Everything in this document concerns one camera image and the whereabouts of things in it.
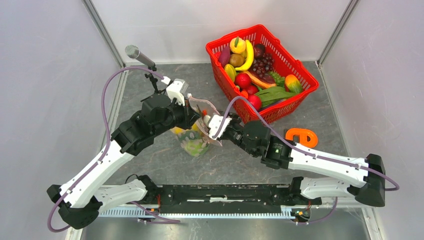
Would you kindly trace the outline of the yellow banana bunch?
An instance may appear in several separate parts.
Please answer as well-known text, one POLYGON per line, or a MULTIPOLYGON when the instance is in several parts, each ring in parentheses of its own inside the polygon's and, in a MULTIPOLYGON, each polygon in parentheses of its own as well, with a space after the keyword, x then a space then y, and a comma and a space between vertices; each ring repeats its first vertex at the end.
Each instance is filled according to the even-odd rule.
POLYGON ((174 127, 170 131, 175 135, 182 134, 186 131, 195 131, 195 132, 201 133, 201 130, 199 129, 199 127, 196 123, 190 129, 182 129, 182 128, 179 128, 179 127, 174 127))

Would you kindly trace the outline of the brown twig nut bunch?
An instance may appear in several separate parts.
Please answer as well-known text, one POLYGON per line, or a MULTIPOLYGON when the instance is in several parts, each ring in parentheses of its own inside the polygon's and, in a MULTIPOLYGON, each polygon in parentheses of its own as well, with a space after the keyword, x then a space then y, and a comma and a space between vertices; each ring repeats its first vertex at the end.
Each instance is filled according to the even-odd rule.
POLYGON ((199 113, 200 117, 203 118, 204 116, 202 115, 202 109, 200 108, 200 106, 197 104, 196 105, 196 111, 199 113))

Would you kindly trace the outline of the clear pink zip top bag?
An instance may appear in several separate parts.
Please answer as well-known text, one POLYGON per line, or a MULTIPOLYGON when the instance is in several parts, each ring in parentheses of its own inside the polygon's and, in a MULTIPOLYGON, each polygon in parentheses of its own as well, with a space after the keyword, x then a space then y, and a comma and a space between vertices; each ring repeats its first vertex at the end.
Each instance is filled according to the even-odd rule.
MULTIPOLYGON (((196 105, 199 105, 202 110, 207 110, 208 115, 213 116, 214 114, 219 114, 219 111, 217 108, 208 100, 206 99, 199 99, 194 98, 190 93, 188 94, 188 102, 193 110, 196 110, 196 105)), ((200 129, 200 133, 203 134, 205 137, 209 140, 209 145, 217 145, 222 146, 222 143, 218 140, 213 140, 208 136, 209 129, 207 128, 206 124, 203 121, 203 118, 200 117, 194 124, 197 124, 198 128, 200 129)), ((177 140, 179 141, 179 135, 180 134, 174 134, 177 140)))

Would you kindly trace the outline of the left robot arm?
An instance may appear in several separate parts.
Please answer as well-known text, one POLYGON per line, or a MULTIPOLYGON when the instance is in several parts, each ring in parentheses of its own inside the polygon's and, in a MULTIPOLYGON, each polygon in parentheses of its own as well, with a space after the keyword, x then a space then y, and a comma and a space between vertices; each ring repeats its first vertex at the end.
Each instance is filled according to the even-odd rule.
POLYGON ((121 204, 153 203, 157 187, 146 175, 116 187, 100 188, 120 167, 151 146, 155 137, 174 127, 190 129, 200 117, 186 98, 178 103, 166 95, 149 97, 141 110, 116 128, 106 146, 83 170, 67 183, 47 189, 54 202, 53 210, 69 227, 78 230, 91 224, 100 213, 121 204))

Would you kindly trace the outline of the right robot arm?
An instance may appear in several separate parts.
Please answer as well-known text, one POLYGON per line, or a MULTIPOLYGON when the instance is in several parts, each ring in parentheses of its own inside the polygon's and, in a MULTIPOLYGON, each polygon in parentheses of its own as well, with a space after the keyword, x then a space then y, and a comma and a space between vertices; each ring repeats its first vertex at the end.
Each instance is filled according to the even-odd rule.
POLYGON ((294 177, 289 199, 295 204, 329 197, 353 197, 358 203, 384 207, 385 167, 379 155, 347 157, 318 151, 271 134, 260 121, 241 125, 230 117, 216 115, 209 123, 210 137, 229 140, 272 169, 299 170, 321 178, 294 177))

